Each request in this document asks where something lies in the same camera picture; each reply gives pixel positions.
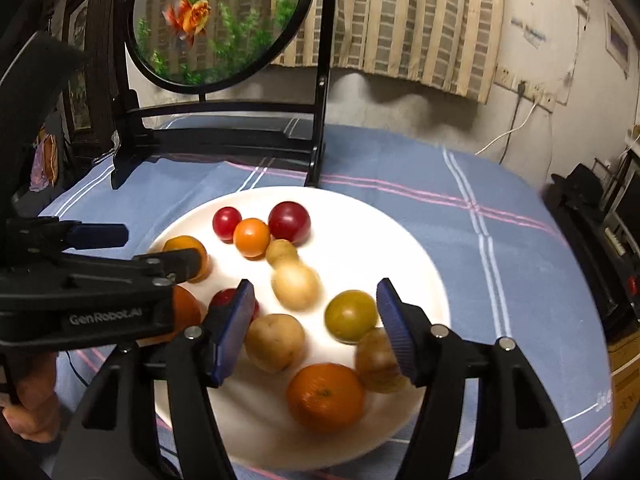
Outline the person's left hand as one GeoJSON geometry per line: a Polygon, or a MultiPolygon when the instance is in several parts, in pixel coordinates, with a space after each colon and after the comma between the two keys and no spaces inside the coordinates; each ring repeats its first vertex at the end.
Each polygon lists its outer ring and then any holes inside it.
{"type": "Polygon", "coordinates": [[[61,404],[55,393],[56,353],[14,354],[9,372],[17,404],[3,404],[2,414],[14,434],[38,443],[53,442],[61,426],[61,404]]]}

